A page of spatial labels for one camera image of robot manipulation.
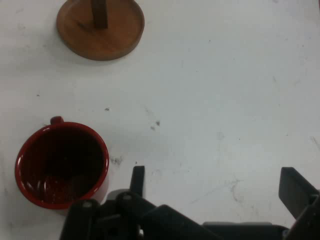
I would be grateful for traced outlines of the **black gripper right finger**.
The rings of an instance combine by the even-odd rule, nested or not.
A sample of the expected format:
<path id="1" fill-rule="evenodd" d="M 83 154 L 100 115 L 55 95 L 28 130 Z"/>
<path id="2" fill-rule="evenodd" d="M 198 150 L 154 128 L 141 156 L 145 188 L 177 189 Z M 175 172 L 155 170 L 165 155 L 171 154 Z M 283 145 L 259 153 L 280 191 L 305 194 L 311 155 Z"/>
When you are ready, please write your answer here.
<path id="1" fill-rule="evenodd" d="M 282 167 L 278 196 L 295 222 L 285 240 L 318 240 L 320 238 L 320 191 L 295 168 Z"/>

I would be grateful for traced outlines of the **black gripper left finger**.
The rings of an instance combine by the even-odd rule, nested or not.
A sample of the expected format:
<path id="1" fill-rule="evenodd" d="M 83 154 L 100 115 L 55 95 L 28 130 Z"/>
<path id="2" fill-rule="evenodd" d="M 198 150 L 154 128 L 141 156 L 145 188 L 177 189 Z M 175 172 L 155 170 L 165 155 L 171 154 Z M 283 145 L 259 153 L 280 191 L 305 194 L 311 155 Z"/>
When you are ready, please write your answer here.
<path id="1" fill-rule="evenodd" d="M 209 231 L 167 205 L 143 198 L 145 167 L 135 166 L 128 190 L 99 204 L 75 202 L 60 235 L 62 240 L 207 240 Z"/>

